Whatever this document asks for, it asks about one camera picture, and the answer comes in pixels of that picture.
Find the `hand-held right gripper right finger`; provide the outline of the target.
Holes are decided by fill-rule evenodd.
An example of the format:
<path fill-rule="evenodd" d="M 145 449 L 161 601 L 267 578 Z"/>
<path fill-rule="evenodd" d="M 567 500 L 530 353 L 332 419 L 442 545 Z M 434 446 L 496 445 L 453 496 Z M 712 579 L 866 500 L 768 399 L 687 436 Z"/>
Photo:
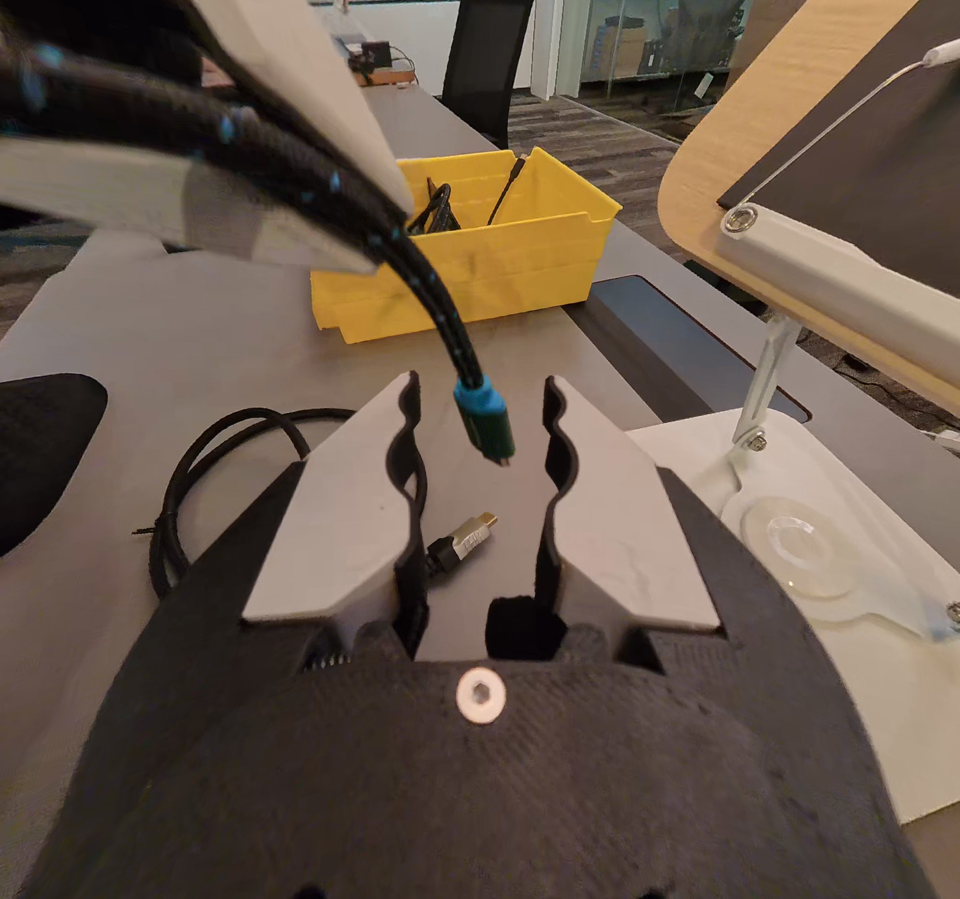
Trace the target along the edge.
<path fill-rule="evenodd" d="M 714 632 L 720 619 L 654 459 L 571 383 L 549 376 L 548 502 L 534 600 L 568 627 Z"/>

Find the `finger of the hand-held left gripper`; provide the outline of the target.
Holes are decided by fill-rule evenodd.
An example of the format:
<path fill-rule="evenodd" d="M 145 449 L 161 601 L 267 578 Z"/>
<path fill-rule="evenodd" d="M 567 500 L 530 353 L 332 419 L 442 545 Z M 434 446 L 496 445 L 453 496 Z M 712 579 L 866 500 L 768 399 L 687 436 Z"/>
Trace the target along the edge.
<path fill-rule="evenodd" d="M 274 120 L 336 156 L 404 217 L 414 200 L 364 90 L 306 0 L 169 0 Z"/>
<path fill-rule="evenodd" d="M 312 224 L 248 179 L 154 150 L 1 138 L 1 200 L 96 228 L 259 264 L 375 274 L 359 247 Z"/>

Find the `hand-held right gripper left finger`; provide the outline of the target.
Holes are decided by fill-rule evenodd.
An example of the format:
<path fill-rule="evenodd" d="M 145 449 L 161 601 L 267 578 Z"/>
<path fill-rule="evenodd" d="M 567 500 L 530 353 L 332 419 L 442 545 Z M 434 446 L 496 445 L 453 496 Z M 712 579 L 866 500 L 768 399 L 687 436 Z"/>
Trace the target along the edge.
<path fill-rule="evenodd" d="M 319 621 L 351 648 L 391 624 L 414 658 L 426 632 L 426 465 L 420 377 L 402 372 L 303 461 L 242 612 L 252 625 Z"/>

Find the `black HDMI switch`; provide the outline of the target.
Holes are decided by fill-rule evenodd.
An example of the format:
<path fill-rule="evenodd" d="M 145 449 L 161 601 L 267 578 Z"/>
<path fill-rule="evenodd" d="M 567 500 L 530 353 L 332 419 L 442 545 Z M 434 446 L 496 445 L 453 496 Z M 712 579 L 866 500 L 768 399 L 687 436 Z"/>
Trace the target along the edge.
<path fill-rule="evenodd" d="M 153 525 L 138 528 L 133 535 L 150 537 L 148 574 L 153 593 L 164 599 L 190 568 L 179 533 L 179 513 L 189 492 L 229 454 L 245 443 L 273 432 L 281 432 L 302 460 L 309 451 L 301 425 L 309 423 L 345 423 L 354 411 L 336 407 L 317 407 L 281 413 L 264 407 L 251 407 L 229 413 L 208 426 L 186 449 L 174 467 L 161 509 Z M 425 553 L 426 582 L 431 583 L 455 573 L 478 547 L 491 536 L 496 515 L 490 512 L 471 517 L 453 532 L 428 545 Z"/>

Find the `yellow plastic bin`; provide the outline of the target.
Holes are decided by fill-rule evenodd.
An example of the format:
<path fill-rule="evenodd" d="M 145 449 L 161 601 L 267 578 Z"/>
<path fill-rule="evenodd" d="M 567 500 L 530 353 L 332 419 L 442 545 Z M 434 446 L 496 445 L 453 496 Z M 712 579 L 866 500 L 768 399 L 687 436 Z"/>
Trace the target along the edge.
<path fill-rule="evenodd" d="M 456 304 L 463 322 L 507 317 L 585 301 L 621 205 L 535 147 L 519 158 L 495 150 L 397 161 L 416 212 L 428 182 L 450 185 L 458 231 L 414 239 Z M 314 271 L 311 306 L 319 329 L 360 343 L 433 329 L 399 276 Z"/>

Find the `white board stand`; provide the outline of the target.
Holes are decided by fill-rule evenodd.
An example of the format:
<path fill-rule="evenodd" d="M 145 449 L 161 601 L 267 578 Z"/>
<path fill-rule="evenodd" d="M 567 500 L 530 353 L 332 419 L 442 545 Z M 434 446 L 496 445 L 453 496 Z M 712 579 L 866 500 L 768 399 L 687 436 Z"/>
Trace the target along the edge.
<path fill-rule="evenodd" d="M 881 350 L 958 381 L 958 299 L 772 209 L 724 216 L 719 254 Z M 902 823 L 958 804 L 958 569 L 806 425 L 771 407 L 800 325 L 777 314 L 740 411 L 628 432 L 720 518 L 813 626 Z"/>

